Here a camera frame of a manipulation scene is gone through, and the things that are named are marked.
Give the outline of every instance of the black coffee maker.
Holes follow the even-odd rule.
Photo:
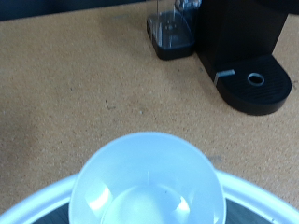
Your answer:
[[[228,105],[266,115],[284,104],[292,84],[272,52],[289,13],[299,14],[299,0],[201,2],[194,48]]]

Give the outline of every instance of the coffee maker base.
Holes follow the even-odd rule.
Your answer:
[[[272,55],[224,64],[214,69],[211,77],[223,100],[250,115],[276,112],[292,89],[289,76]]]

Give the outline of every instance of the brown countertop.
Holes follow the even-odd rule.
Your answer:
[[[299,208],[299,18],[274,53],[292,92],[262,117],[223,102],[196,54],[159,60],[145,21],[134,4],[0,22],[0,213],[140,131],[180,136]]]

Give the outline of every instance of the clear plastic cup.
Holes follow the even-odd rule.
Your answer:
[[[210,161],[166,133],[132,133],[102,147],[69,204],[71,224],[224,224],[225,214]]]

